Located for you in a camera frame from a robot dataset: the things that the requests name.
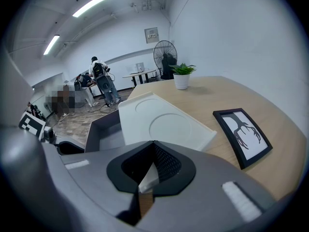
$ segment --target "stone floor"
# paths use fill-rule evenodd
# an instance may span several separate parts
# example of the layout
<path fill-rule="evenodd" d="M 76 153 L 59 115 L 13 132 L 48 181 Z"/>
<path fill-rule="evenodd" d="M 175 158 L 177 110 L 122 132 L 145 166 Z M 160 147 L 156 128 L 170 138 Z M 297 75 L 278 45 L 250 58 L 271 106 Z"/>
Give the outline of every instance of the stone floor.
<path fill-rule="evenodd" d="M 132 91 L 133 89 L 120 91 L 119 95 L 122 100 L 126 100 Z M 85 106 L 75 109 L 74 112 L 60 120 L 55 114 L 52 114 L 48 117 L 46 125 L 53 127 L 58 137 L 68 136 L 86 145 L 91 122 L 118 109 L 118 104 L 111 106 L 111 108 L 105 107 L 104 99 L 99 100 L 99 97 L 96 97 L 95 101 L 99 102 L 95 107 L 90 107 L 86 102 Z"/>

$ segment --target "person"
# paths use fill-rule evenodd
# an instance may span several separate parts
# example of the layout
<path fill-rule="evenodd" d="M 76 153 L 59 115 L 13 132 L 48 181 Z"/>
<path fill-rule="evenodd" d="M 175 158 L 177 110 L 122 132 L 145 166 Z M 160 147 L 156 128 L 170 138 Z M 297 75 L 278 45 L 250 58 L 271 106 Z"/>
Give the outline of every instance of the person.
<path fill-rule="evenodd" d="M 90 91 L 90 93 L 92 94 L 92 97 L 93 97 L 93 93 L 92 93 L 91 87 L 88 87 L 88 89 L 89 89 L 89 91 Z"/>
<path fill-rule="evenodd" d="M 31 114 L 37 118 L 40 118 L 39 114 L 37 113 L 37 110 L 35 109 L 34 105 L 32 105 L 30 102 L 28 102 L 28 106 L 30 107 Z"/>
<path fill-rule="evenodd" d="M 103 65 L 103 67 L 105 69 L 108 68 L 108 66 L 106 65 L 106 63 L 104 63 L 102 60 L 98 60 L 97 57 L 92 57 L 91 58 L 91 65 L 89 66 L 89 76 L 93 77 L 93 67 L 95 66 L 96 63 L 100 63 Z M 108 73 L 105 72 L 105 75 L 107 76 L 107 78 L 109 79 L 110 81 L 110 85 L 111 85 L 111 92 L 112 94 L 115 96 L 116 98 L 116 103 L 120 103 L 122 100 L 121 100 L 121 97 L 119 96 L 118 94 L 118 91 L 117 89 L 115 88 L 115 85 L 114 85 L 114 82 L 112 81 L 111 77 L 108 76 Z M 105 94 L 105 97 L 106 97 L 106 100 L 107 100 L 107 103 L 109 105 L 114 105 L 115 103 L 113 102 L 113 98 L 112 98 L 112 95 L 110 94 L 110 92 L 106 92 L 104 93 Z"/>
<path fill-rule="evenodd" d="M 81 75 L 79 74 L 76 77 L 76 80 L 80 82 L 82 87 L 82 94 L 84 95 L 84 98 L 87 100 L 90 107 L 94 107 L 98 105 L 98 102 L 95 102 L 95 100 L 92 97 L 92 94 L 88 88 L 91 84 L 96 84 L 95 81 L 93 81 L 90 76 L 88 75 Z"/>

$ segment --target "mesh grille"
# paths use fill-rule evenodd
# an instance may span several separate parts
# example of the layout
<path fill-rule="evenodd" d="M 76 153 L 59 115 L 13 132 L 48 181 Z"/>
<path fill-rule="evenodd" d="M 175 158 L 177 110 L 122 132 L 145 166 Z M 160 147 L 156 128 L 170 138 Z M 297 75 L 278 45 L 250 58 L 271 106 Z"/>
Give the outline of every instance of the mesh grille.
<path fill-rule="evenodd" d="M 177 158 L 173 157 L 165 150 L 156 145 L 154 146 L 154 164 L 158 171 L 159 180 L 162 182 L 177 174 L 180 171 L 182 164 Z"/>

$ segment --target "backpack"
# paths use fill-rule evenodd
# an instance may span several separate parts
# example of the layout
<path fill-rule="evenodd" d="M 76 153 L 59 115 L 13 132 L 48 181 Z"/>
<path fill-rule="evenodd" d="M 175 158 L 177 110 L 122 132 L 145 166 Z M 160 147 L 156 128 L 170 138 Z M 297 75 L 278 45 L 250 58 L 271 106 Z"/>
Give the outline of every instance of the backpack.
<path fill-rule="evenodd" d="M 105 71 L 103 68 L 103 65 L 100 63 L 95 63 L 95 66 L 93 67 L 93 76 L 95 79 L 101 77 L 102 75 L 105 75 Z"/>
<path fill-rule="evenodd" d="M 81 84 L 82 87 L 87 87 L 87 81 L 84 78 L 84 75 L 77 77 L 77 81 Z"/>

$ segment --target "cable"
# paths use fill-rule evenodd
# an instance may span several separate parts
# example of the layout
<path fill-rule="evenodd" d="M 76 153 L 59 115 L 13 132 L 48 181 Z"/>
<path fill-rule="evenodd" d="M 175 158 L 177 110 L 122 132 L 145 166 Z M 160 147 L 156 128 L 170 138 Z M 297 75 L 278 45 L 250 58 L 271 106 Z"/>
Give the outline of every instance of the cable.
<path fill-rule="evenodd" d="M 114 111 L 117 110 L 115 107 L 109 107 L 109 106 L 108 106 L 109 108 L 113 108 L 114 110 L 113 110 L 113 111 L 110 111 L 109 113 L 104 112 L 104 111 L 101 111 L 102 107 L 104 107 L 104 106 L 106 106 L 106 104 L 104 104 L 103 106 L 101 106 L 100 109 L 97 109 L 97 110 L 94 110 L 94 111 L 90 111 L 90 110 L 88 111 L 88 110 L 86 109 L 86 104 L 84 104 L 85 110 L 86 110 L 87 112 L 89 112 L 89 113 L 94 113 L 94 112 L 99 111 L 99 112 L 101 112 L 101 113 L 110 114 L 111 112 L 114 112 Z"/>
<path fill-rule="evenodd" d="M 179 16 L 180 16 L 180 14 L 182 13 L 182 11 L 183 11 L 183 9 L 185 8 L 185 6 L 187 5 L 188 1 L 189 1 L 189 0 L 187 0 L 187 2 L 185 2 L 185 4 L 184 4 L 184 6 L 183 6 L 182 10 L 180 11 L 180 13 L 178 14 L 178 16 L 177 16 L 176 20 L 174 21 L 173 26 L 176 24 L 176 21 L 178 20 L 178 17 L 179 17 Z"/>
<path fill-rule="evenodd" d="M 107 72 L 107 75 L 109 76 L 109 74 L 113 75 L 112 73 Z M 113 75 L 114 76 L 114 75 Z M 111 78 L 112 80 L 112 78 Z M 116 80 L 116 77 L 114 76 L 114 80 L 112 80 L 113 82 Z"/>
<path fill-rule="evenodd" d="M 56 124 L 58 124 L 58 122 L 61 122 L 62 120 L 64 120 L 64 118 L 65 117 L 67 117 L 67 116 L 69 116 L 71 113 L 69 113 L 69 114 L 67 114 L 67 115 L 62 115 L 59 119 L 58 119 L 58 121 L 53 125 L 53 126 L 50 126 L 51 128 L 53 128 Z"/>

